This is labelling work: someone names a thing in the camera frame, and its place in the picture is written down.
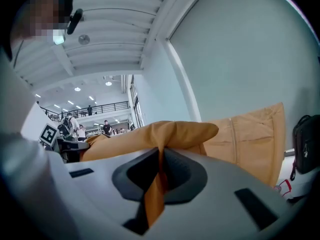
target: orange fabric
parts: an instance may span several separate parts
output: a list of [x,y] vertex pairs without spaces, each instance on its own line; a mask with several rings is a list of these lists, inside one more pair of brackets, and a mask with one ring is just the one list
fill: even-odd
[[236,164],[265,184],[275,186],[285,152],[282,103],[210,123],[217,125],[219,132],[204,143],[209,157]]
[[164,194],[167,191],[167,178],[162,172],[163,151],[165,147],[185,149],[200,155],[206,155],[203,142],[218,133],[218,127],[212,123],[160,121],[134,131],[107,138],[104,135],[90,137],[90,148],[84,152],[81,160],[91,161],[112,158],[135,151],[159,149],[159,173],[144,195],[144,206],[148,225],[151,226],[163,212]]

